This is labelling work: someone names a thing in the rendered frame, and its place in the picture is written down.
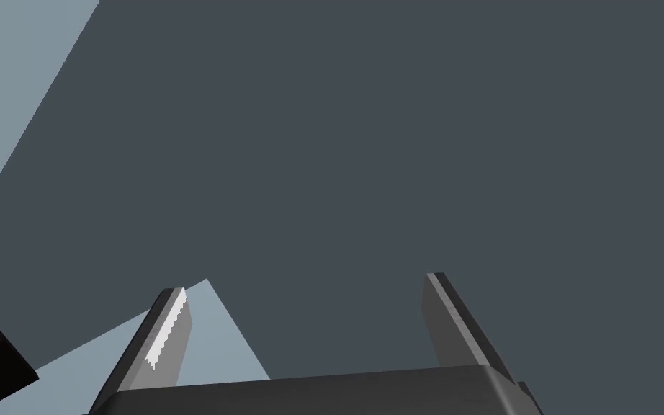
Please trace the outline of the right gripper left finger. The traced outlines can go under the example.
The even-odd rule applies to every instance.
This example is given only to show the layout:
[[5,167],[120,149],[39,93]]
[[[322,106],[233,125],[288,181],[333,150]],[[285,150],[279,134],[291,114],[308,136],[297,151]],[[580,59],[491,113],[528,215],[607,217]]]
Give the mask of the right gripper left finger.
[[118,361],[115,390],[177,385],[191,329],[186,290],[161,292]]

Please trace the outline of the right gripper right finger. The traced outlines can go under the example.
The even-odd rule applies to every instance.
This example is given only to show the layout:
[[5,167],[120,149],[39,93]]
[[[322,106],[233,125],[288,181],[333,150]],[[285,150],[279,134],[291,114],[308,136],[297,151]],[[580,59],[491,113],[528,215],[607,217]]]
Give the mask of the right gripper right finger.
[[488,365],[502,360],[444,273],[424,278],[421,310],[442,367]]

